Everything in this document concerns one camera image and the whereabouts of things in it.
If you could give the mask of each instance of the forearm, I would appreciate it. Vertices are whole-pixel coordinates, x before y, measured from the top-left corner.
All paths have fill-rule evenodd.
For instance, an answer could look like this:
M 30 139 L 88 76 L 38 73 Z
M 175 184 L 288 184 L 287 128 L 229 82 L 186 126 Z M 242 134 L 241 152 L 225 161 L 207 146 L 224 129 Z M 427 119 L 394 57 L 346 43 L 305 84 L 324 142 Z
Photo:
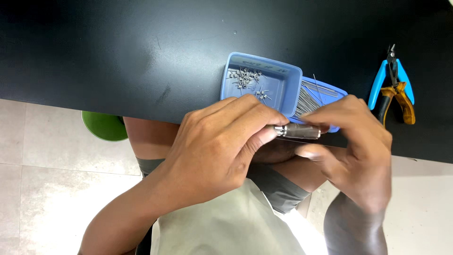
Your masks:
M 148 229 L 170 205 L 154 176 L 106 205 L 91 221 L 83 236 L 80 255 L 123 254 L 135 248 Z
M 340 192 L 327 210 L 324 234 L 330 255 L 387 254 L 382 229 L 385 209 L 367 214 Z

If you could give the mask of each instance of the white shirt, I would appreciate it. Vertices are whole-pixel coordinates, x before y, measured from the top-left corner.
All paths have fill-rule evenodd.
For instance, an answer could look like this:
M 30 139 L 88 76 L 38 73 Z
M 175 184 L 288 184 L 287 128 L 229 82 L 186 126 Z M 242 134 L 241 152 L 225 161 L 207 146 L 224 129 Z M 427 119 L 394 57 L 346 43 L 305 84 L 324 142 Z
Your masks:
M 153 225 L 151 255 L 302 254 L 288 225 L 250 179 L 211 201 L 168 213 Z

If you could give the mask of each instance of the gray shorts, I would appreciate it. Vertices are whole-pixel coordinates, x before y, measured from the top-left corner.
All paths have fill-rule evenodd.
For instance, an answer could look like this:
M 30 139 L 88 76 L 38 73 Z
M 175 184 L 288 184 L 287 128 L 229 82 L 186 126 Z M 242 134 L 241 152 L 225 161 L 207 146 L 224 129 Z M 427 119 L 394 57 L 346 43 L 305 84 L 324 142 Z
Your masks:
M 139 159 L 137 161 L 143 177 L 150 174 L 165 159 Z M 258 188 L 266 195 L 272 208 L 280 213 L 288 213 L 310 193 L 272 169 L 271 165 L 251 164 L 247 173 Z

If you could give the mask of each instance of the person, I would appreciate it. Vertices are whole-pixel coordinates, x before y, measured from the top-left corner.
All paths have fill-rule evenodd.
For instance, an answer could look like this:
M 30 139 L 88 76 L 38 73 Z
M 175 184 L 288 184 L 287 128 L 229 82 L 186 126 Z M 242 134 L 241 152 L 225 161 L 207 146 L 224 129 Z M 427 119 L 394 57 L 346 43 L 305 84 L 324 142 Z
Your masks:
M 324 220 L 329 254 L 386 254 L 392 136 L 352 95 L 301 119 L 339 126 L 347 149 L 300 143 L 272 156 L 286 147 L 274 144 L 259 156 L 276 137 L 265 125 L 289 121 L 248 95 L 180 126 L 124 118 L 146 177 L 94 217 L 79 254 L 134 254 L 148 235 L 147 254 L 304 254 L 279 215 L 326 179 L 341 191 Z

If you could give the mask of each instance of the pliers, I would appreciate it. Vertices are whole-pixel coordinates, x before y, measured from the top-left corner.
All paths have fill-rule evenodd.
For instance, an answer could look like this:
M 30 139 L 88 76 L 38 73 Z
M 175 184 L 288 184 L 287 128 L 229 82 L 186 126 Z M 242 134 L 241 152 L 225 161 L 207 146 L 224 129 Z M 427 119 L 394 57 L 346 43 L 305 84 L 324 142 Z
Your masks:
M 414 114 L 414 93 L 400 60 L 395 57 L 395 44 L 389 47 L 387 51 L 387 59 L 385 59 L 371 88 L 370 98 L 368 100 L 368 108 L 374 109 L 379 91 L 382 92 L 381 105 L 377 111 L 377 119 L 384 125 L 386 121 L 387 110 L 389 109 L 390 102 L 395 96 L 396 100 L 403 110 L 403 119 L 406 124 L 415 123 Z M 382 87 L 387 73 L 390 77 L 391 84 L 389 87 Z

